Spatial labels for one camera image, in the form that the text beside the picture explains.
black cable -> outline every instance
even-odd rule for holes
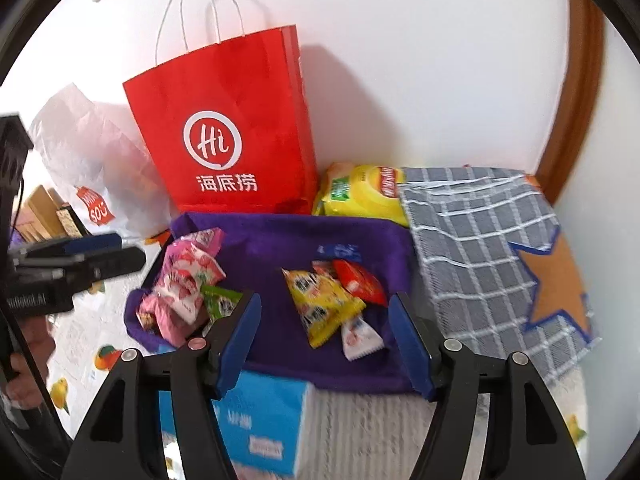
[[[22,199],[24,197],[24,178],[20,177],[20,198],[18,199],[18,209],[15,210],[14,223],[11,227],[11,235],[9,236],[9,243],[11,243],[11,239],[14,237],[15,233],[15,225],[18,223],[18,215],[20,214],[20,208],[22,207]]]

human hand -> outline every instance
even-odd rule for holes
[[[29,346],[33,360],[45,383],[49,377],[47,362],[56,349],[56,343],[49,335],[48,325],[44,316],[31,317],[20,322],[22,336]],[[12,354],[11,366],[19,375],[6,386],[6,394],[9,399],[23,410],[31,410],[40,406],[43,400],[42,394],[24,356]]]

white plastic bag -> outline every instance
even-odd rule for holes
[[[47,101],[30,134],[60,196],[89,231],[145,238],[168,227],[172,202],[149,153],[76,85]]]

red paper bag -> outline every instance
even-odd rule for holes
[[[124,89],[182,211],[311,212],[318,177],[294,25],[195,50]]]

white circle logo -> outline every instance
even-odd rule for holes
[[[209,121],[202,122],[199,132],[200,142],[194,146],[191,140],[191,129],[195,123],[203,119],[208,119]],[[229,151],[228,136],[227,139],[225,139],[224,132],[220,128],[220,125],[225,126],[226,129],[229,130],[233,139],[233,151],[231,157],[225,164],[219,164],[210,160],[211,158],[220,158],[220,154],[228,153]],[[240,131],[228,117],[218,112],[206,110],[193,114],[184,125],[183,137],[184,145],[189,154],[199,164],[210,170],[228,170],[238,162],[242,153]]]

